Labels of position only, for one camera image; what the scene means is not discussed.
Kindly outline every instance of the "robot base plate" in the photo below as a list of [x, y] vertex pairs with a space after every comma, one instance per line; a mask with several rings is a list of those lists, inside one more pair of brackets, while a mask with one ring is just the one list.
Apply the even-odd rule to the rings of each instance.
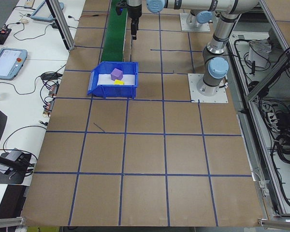
[[182, 31], [187, 31], [187, 32], [202, 32], [202, 33], [210, 33], [211, 29], [208, 25], [208, 23], [204, 23], [203, 25], [197, 27], [197, 28], [191, 28], [187, 25], [187, 17], [188, 13], [180, 13], [180, 25], [182, 27]]
[[220, 88], [217, 94], [211, 97], [204, 96], [197, 90], [197, 83], [198, 81], [203, 78], [204, 74], [200, 73], [189, 73], [188, 80], [189, 80], [189, 89], [190, 89], [190, 97], [191, 102], [198, 103], [199, 101], [202, 103], [228, 103], [228, 98], [226, 94], [225, 88]]

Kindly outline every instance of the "blue plastic bin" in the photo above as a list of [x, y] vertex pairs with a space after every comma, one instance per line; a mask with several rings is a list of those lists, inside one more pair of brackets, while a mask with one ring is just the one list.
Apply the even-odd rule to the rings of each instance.
[[[123, 74], [133, 74], [135, 82], [133, 86], [128, 85], [98, 85], [99, 74], [110, 74], [115, 68]], [[91, 71], [87, 95], [93, 94], [97, 97], [136, 97], [138, 85], [138, 63], [137, 62], [101, 62]]]

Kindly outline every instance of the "desk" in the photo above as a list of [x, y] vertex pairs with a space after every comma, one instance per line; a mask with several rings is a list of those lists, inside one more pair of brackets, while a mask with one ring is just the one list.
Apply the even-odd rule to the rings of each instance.
[[[23, 6], [25, 0], [20, 0], [18, 5]], [[36, 0], [34, 8], [41, 4], [42, 0]], [[62, 0], [65, 4], [63, 10], [67, 19], [68, 25], [77, 27], [78, 22], [68, 18], [68, 15], [73, 15], [76, 19], [80, 16], [84, 6], [84, 0]], [[18, 22], [21, 18], [20, 13], [30, 13], [32, 10], [15, 8], [11, 13], [6, 24]], [[33, 21], [27, 18], [29, 23], [25, 25], [25, 30], [18, 34], [20, 39], [35, 37], [44, 32], [47, 24], [41, 21]], [[12, 34], [1, 47], [21, 48], [28, 51], [27, 60], [24, 66], [18, 73], [17, 77], [12, 81], [6, 81], [15, 85], [16, 89], [21, 93], [31, 92], [34, 89], [34, 79], [44, 72], [56, 71], [66, 64], [69, 52], [66, 50], [60, 33], [57, 29], [47, 28], [46, 35], [34, 40], [18, 41], [13, 37], [13, 34], [22, 29], [21, 25], [10, 25]], [[76, 30], [71, 29], [72, 36]], [[40, 98], [40, 89], [43, 86], [40, 79], [37, 80], [36, 91], [30, 95], [18, 95], [10, 85], [0, 84], [0, 110], [8, 116], [5, 131], [3, 133], [0, 148], [5, 139], [16, 129], [28, 126], [39, 125], [39, 120], [47, 122], [49, 118], [43, 117], [43, 103]], [[47, 96], [46, 88], [42, 91], [42, 96]], [[18, 131], [10, 138], [7, 143], [7, 149], [23, 149], [30, 151], [36, 156], [39, 156], [45, 130], [41, 128], [27, 128]], [[29, 186], [32, 176], [26, 177], [23, 185]], [[0, 185], [0, 203], [3, 198], [7, 185]]]

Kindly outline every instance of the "white paper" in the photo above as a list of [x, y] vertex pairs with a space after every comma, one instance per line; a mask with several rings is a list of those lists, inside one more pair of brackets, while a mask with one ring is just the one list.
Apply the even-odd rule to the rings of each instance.
[[[123, 74], [123, 78], [121, 80], [125, 83], [124, 86], [135, 85], [135, 75]], [[110, 74], [99, 74], [97, 85], [115, 85], [115, 84]]]

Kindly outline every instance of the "blue tape grid line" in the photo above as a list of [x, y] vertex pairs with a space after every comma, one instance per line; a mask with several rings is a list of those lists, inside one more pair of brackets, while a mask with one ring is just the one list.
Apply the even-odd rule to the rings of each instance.
[[[105, 31], [106, 30], [104, 29], [103, 37], [102, 37], [102, 41], [101, 41], [99, 59], [98, 59], [97, 65], [99, 64], [99, 61], [100, 61], [100, 58], [101, 58], [101, 54], [102, 54], [102, 45], [103, 45], [103, 41], [104, 41]], [[83, 157], [83, 152], [84, 152], [84, 147], [85, 147], [85, 142], [86, 142], [86, 136], [87, 136], [87, 130], [88, 130], [88, 126], [89, 126], [89, 119], [90, 119], [90, 112], [91, 112], [92, 104], [93, 104], [93, 96], [91, 96], [91, 99], [90, 99], [90, 106], [89, 106], [88, 115], [87, 115], [86, 129], [85, 129], [85, 133], [84, 133], [84, 139], [83, 139], [83, 144], [82, 144], [81, 155], [80, 155], [79, 162], [78, 162], [78, 169], [77, 169], [78, 172], [81, 171], [82, 157]], [[71, 224], [72, 215], [73, 215], [73, 208], [74, 208], [75, 197], [76, 197], [76, 192], [77, 192], [78, 178], [79, 178], [79, 174], [76, 175], [73, 199], [72, 199], [72, 204], [71, 204], [71, 209], [70, 209], [70, 216], [69, 216], [69, 221], [68, 221], [68, 225], [69, 226]]]
[[209, 181], [209, 187], [211, 190], [211, 197], [212, 197], [213, 210], [214, 210], [214, 216], [215, 216], [215, 223], [216, 223], [216, 226], [218, 226], [218, 218], [217, 218], [217, 212], [216, 212], [216, 206], [215, 206], [213, 185], [212, 185], [212, 179], [211, 179], [211, 174], [209, 170], [209, 163], [208, 163], [208, 157], [207, 157], [207, 151], [206, 151], [206, 143], [205, 143], [205, 135], [204, 135], [204, 129], [203, 129], [200, 101], [198, 102], [198, 109], [199, 109], [199, 114], [200, 114], [201, 131], [202, 131], [202, 138], [203, 138], [203, 145], [204, 145], [204, 152], [205, 152], [206, 167], [207, 167], [207, 172], [208, 172], [208, 181]]
[[74, 131], [74, 130], [47, 130], [46, 133], [87, 133], [87, 134], [136, 134], [136, 135], [166, 135], [166, 136], [225, 136], [242, 137], [240, 134], [179, 134], [179, 133], [141, 133], [141, 132], [111, 132], [111, 131]]
[[124, 183], [125, 154], [126, 154], [127, 125], [128, 125], [128, 110], [129, 110], [129, 100], [127, 100], [127, 104], [126, 104], [126, 121], [125, 121], [125, 134], [124, 134], [124, 148], [123, 148], [123, 153], [122, 153], [122, 166], [121, 166], [118, 226], [121, 225], [122, 191], [123, 191], [123, 183]]
[[164, 85], [163, 85], [161, 15], [160, 15], [160, 13], [159, 13], [159, 45], [160, 45], [160, 67], [161, 67], [161, 87], [162, 87], [162, 117], [163, 117], [163, 146], [164, 146], [166, 212], [167, 212], [168, 226], [171, 226], [171, 223], [170, 223], [170, 208], [169, 208], [168, 165], [167, 165], [167, 156], [166, 156], [166, 136], [165, 136], [166, 131], [165, 131]]
[[195, 176], [195, 177], [252, 177], [244, 174], [163, 174], [163, 173], [91, 173], [91, 172], [48, 172], [35, 171], [35, 174], [66, 174], [66, 175], [120, 175], [120, 176]]

